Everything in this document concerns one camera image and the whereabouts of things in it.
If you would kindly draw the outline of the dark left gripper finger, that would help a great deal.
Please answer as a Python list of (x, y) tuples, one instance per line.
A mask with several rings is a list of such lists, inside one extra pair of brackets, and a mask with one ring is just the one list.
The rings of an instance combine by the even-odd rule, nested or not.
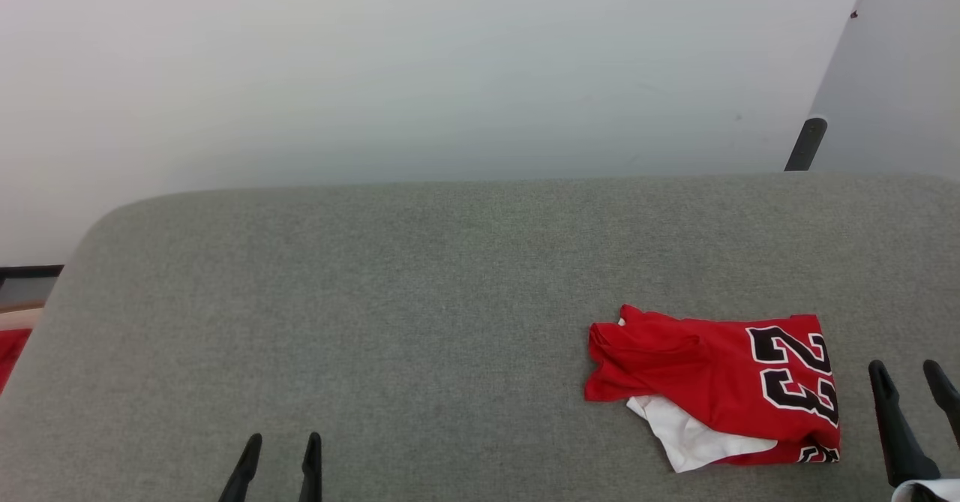
[(246, 502), (247, 492), (260, 462), (262, 435), (252, 434), (233, 468), (218, 502)]
[(312, 431), (301, 463), (303, 481), (298, 502), (323, 502), (323, 441)]

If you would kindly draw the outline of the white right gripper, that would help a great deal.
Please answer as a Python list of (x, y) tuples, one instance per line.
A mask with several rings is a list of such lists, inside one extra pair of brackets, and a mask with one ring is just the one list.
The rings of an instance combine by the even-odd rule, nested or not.
[[(923, 374), (937, 406), (945, 413), (960, 447), (960, 390), (951, 383), (939, 362), (926, 359)], [(940, 479), (941, 472), (921, 444), (901, 409), (897, 390), (884, 362), (868, 364), (875, 417), (887, 482), (895, 488), (890, 502), (960, 502), (960, 478)]]

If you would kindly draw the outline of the red Bulls 23 jersey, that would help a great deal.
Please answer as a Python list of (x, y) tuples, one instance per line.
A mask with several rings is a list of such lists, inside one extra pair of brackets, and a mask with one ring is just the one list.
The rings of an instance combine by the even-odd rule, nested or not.
[(677, 320), (623, 305), (587, 341), (585, 399), (624, 401), (676, 473), (840, 459), (836, 379), (816, 315)]

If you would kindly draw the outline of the red cloth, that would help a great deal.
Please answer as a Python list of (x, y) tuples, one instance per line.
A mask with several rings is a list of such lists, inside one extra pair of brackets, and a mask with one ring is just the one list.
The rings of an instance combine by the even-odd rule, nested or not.
[(9, 383), (11, 372), (32, 333), (30, 328), (0, 331), (0, 395)]

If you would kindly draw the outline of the beige wooden strip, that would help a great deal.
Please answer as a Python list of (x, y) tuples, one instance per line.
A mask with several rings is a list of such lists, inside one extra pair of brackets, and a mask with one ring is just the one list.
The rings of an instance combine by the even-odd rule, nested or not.
[(0, 307), (0, 332), (33, 329), (44, 313), (44, 304), (21, 304)]

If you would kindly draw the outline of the black framed box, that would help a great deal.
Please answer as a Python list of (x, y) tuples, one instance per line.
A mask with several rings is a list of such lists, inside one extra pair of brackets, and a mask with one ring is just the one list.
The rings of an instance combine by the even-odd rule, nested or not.
[(42, 305), (63, 265), (0, 267), (0, 308)]

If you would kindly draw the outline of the black metal leg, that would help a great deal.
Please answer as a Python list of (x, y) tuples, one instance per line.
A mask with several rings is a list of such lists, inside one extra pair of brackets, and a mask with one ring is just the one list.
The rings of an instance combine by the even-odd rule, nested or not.
[(796, 137), (787, 164), (783, 168), (786, 173), (801, 173), (801, 171), (810, 170), (827, 128), (829, 128), (829, 123), (824, 118), (806, 119), (801, 132)]

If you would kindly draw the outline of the grey panel board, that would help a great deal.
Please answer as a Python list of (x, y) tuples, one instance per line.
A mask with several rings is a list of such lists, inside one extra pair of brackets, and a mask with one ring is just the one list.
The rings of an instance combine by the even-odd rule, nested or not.
[(960, 180), (960, 0), (857, 0), (812, 115), (812, 169)]

